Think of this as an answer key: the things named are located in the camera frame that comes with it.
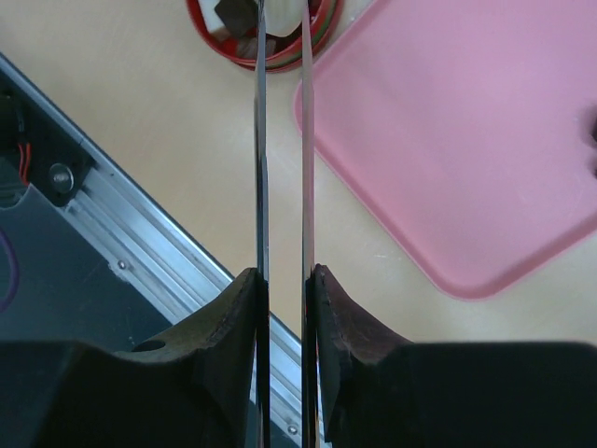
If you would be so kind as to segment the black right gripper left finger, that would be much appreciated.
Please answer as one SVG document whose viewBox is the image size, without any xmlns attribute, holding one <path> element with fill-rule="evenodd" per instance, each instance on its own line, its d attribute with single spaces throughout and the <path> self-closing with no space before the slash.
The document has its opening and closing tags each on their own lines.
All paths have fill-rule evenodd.
<svg viewBox="0 0 597 448">
<path fill-rule="evenodd" d="M 81 342 L 1 346 L 5 447 L 241 447 L 258 271 L 131 352 Z"/>
</svg>

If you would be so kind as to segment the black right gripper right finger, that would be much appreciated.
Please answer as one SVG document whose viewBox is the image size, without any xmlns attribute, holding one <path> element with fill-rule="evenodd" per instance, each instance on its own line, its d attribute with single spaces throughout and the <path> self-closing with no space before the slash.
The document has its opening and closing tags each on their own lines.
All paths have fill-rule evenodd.
<svg viewBox="0 0 597 448">
<path fill-rule="evenodd" d="M 325 439 L 335 447 L 592 447 L 588 343 L 414 343 L 314 271 Z"/>
</svg>

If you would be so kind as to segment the metal serving tongs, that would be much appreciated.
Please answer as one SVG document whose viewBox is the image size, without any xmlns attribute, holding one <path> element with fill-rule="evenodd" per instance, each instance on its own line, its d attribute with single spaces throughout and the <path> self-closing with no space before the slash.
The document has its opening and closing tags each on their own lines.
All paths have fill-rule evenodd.
<svg viewBox="0 0 597 448">
<path fill-rule="evenodd" d="M 319 401 L 317 383 L 317 340 L 314 317 L 315 226 L 314 226 L 314 89 L 312 84 L 312 33 L 310 3 L 300 3 L 301 95 L 302 95 L 302 234 L 301 234 L 301 445 L 318 447 Z M 270 257 L 269 186 L 266 149 L 266 18 L 265 3 L 257 3 L 257 57 L 255 65 L 255 179 L 256 256 L 260 286 L 257 296 L 257 446 L 271 445 L 270 372 Z"/>
</svg>

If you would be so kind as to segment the red round tin box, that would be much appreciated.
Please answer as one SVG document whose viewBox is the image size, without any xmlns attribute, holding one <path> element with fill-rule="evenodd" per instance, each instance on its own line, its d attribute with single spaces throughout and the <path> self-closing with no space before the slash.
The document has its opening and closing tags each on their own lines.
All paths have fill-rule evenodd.
<svg viewBox="0 0 597 448">
<path fill-rule="evenodd" d="M 239 44 L 233 37 L 218 41 L 208 32 L 199 1 L 187 0 L 186 4 L 188 15 L 197 33 L 211 50 L 242 68 L 254 69 L 255 59 L 241 58 L 237 55 Z M 314 56 L 325 48 L 336 31 L 344 4 L 345 2 L 341 0 L 310 2 L 312 54 Z M 290 36 L 281 40 L 285 40 L 285 43 L 277 44 L 273 54 L 266 57 L 266 70 L 269 73 L 284 72 L 300 66 L 302 56 L 300 27 Z"/>
</svg>

